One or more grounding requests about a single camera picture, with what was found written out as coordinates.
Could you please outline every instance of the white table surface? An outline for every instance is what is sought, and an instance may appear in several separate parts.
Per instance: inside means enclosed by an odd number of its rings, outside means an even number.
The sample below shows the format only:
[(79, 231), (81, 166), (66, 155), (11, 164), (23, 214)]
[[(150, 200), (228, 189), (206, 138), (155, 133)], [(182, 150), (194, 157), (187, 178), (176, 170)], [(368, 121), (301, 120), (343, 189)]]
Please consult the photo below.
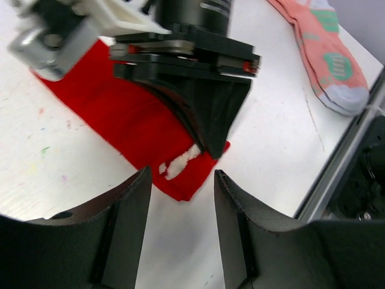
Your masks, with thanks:
[[(7, 53), (16, 22), (0, 2), (0, 213), (48, 218), (135, 169)], [(230, 37), (263, 59), (217, 168), (293, 216), (351, 119), (314, 96), (292, 27), (266, 0), (235, 0)], [(345, 30), (340, 37), (371, 86), (382, 65)], [(213, 175), (190, 202), (153, 187), (136, 288), (224, 288)]]

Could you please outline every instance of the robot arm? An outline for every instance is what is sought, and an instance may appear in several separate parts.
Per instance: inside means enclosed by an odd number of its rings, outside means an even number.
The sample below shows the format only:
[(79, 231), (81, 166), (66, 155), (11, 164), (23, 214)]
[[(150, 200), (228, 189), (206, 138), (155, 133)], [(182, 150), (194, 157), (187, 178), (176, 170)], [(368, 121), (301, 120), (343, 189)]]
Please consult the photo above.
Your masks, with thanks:
[(21, 20), (8, 50), (50, 81), (61, 80), (99, 36), (170, 33), (122, 0), (8, 1)]
[(260, 63), (251, 45), (227, 37), (232, 0), (147, 0), (141, 9), (123, 0), (9, 1), (29, 20), (9, 51), (42, 78), (61, 80), (99, 36), (113, 37), (114, 76), (163, 101), (202, 152), (222, 155)]

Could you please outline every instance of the white plastic bracket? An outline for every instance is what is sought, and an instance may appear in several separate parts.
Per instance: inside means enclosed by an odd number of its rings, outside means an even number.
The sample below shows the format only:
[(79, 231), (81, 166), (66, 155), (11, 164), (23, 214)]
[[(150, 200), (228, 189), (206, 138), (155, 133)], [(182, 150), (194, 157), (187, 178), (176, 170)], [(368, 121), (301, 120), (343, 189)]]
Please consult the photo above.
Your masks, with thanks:
[(151, 20), (148, 15), (122, 0), (81, 0), (85, 11), (99, 26), (101, 36), (115, 37), (125, 34), (171, 31)]

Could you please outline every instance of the pink sock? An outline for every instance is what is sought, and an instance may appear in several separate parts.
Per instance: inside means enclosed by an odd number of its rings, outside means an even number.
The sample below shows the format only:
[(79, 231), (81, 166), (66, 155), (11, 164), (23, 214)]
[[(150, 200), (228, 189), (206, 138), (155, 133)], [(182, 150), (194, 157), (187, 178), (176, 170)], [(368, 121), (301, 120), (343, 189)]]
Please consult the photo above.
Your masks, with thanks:
[(341, 42), (335, 10), (327, 0), (268, 0), (294, 26), (313, 91), (340, 114), (360, 114), (369, 99), (365, 77)]

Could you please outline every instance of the red component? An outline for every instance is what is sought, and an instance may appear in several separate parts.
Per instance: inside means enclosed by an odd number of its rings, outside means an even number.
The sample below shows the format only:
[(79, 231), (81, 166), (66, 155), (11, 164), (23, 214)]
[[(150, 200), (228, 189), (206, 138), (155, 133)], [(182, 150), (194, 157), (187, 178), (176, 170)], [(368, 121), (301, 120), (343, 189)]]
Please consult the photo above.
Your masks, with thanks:
[(136, 46), (136, 45), (129, 45), (127, 47), (127, 52), (129, 54), (136, 54), (136, 53), (139, 53), (140, 51), (140, 47), (139, 46)]
[(256, 73), (257, 69), (252, 67), (253, 63), (245, 61), (243, 64), (243, 71), (248, 73)]
[(40, 80), (134, 167), (150, 165), (153, 182), (161, 191), (176, 200), (190, 200), (216, 161), (205, 152), (189, 161), (179, 176), (167, 180), (159, 166), (182, 155), (194, 140), (158, 98), (115, 78), (108, 55), (108, 47), (98, 41), (61, 81)]

